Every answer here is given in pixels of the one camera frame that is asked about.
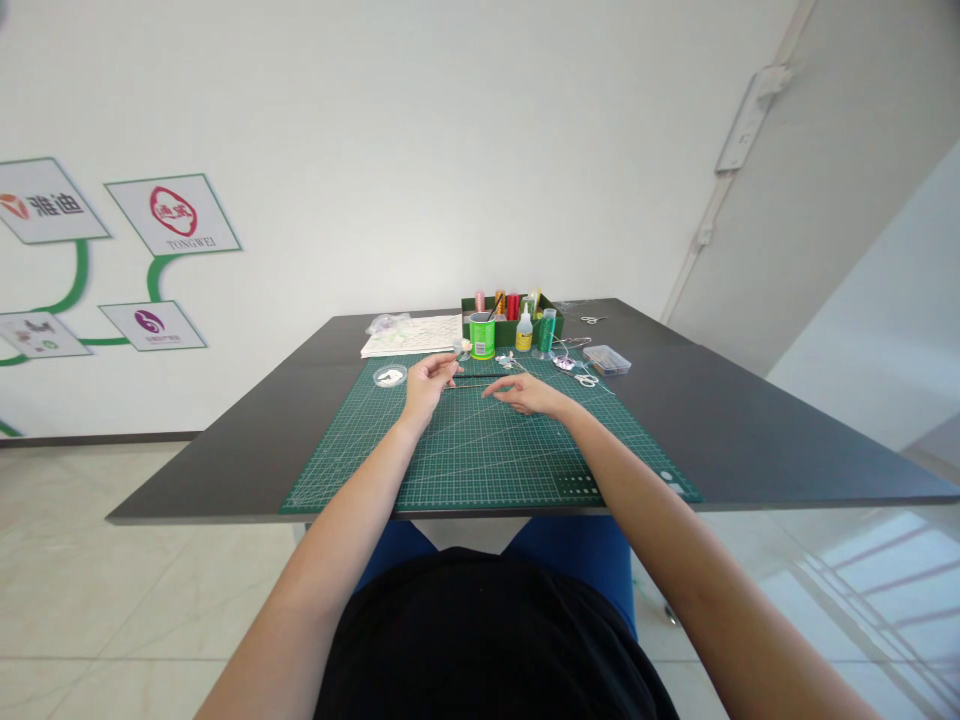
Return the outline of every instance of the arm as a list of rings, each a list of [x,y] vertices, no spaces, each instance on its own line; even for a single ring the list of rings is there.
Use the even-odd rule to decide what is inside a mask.
[[[509,392],[494,391],[512,386]],[[640,562],[683,623],[732,718],[876,715],[696,514],[596,418],[529,375],[484,391],[567,428]]]
[[[456,355],[410,368],[397,423],[313,523],[197,720],[313,717],[340,616],[390,519],[400,483]]]

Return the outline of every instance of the hand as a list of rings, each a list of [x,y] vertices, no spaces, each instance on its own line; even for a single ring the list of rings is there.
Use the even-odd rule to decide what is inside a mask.
[[[458,372],[463,372],[463,368],[457,362],[457,353],[431,355],[410,368],[403,414],[426,427],[440,402],[443,388],[456,387],[453,376]]]
[[[495,392],[504,387],[512,387],[513,390]],[[530,373],[508,375],[505,378],[500,378],[483,391],[482,397],[490,397],[491,395],[500,402],[508,403],[514,410],[524,415],[542,412],[554,419],[563,410],[577,406],[575,401],[542,380],[538,380]]]

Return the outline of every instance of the tile floor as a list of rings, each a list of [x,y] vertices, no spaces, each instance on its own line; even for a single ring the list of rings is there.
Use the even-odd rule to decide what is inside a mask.
[[[190,718],[294,547],[285,525],[102,518],[182,444],[0,450],[0,718]],[[960,717],[960,506],[705,514],[888,718]],[[522,521],[435,521],[497,552]],[[725,718],[637,567],[637,625],[683,718]]]

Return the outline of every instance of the wall sign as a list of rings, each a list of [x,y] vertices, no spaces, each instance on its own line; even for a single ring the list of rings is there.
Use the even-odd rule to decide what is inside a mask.
[[[0,337],[28,358],[91,354],[53,314],[48,312],[0,315]]]
[[[241,249],[203,173],[106,188],[154,255]]]
[[[0,220],[27,245],[110,237],[53,158],[0,163]]]
[[[206,347],[173,300],[101,305],[100,310],[130,344],[142,352]]]

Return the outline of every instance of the clear plastic bag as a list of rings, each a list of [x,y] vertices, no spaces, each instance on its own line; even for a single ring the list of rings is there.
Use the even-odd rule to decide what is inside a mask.
[[[367,335],[380,337],[396,332],[401,325],[410,319],[410,313],[400,313],[399,315],[378,315],[367,328]]]

